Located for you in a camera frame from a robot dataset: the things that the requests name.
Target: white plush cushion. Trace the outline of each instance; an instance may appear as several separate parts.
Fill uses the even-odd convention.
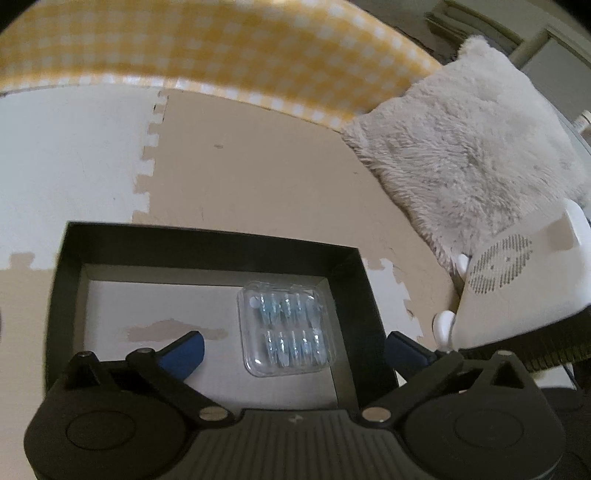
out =
[[[587,171],[551,105],[502,53],[459,58],[354,119],[344,141],[450,272],[548,200],[580,202]]]

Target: white plastic device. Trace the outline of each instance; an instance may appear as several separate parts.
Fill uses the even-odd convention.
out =
[[[537,330],[591,304],[591,228],[571,200],[549,203],[472,257],[454,314],[433,321],[442,351]]]

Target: metal rivet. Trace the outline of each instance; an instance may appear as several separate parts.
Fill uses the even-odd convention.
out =
[[[220,421],[228,416],[228,411],[219,406],[205,407],[199,410],[199,418],[205,421]]]
[[[361,416],[365,418],[365,420],[367,421],[381,423],[383,421],[388,420],[392,416],[392,414],[386,408],[368,407],[363,412],[361,412]]]

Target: yellow gingham fabric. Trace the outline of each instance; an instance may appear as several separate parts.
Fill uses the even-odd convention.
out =
[[[0,92],[161,86],[336,130],[439,67],[340,0],[41,0],[0,35]]]

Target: clear plastic case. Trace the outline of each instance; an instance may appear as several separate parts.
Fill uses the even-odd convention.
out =
[[[256,377],[317,372],[335,359],[323,295],[313,286],[251,282],[238,294],[246,369]]]

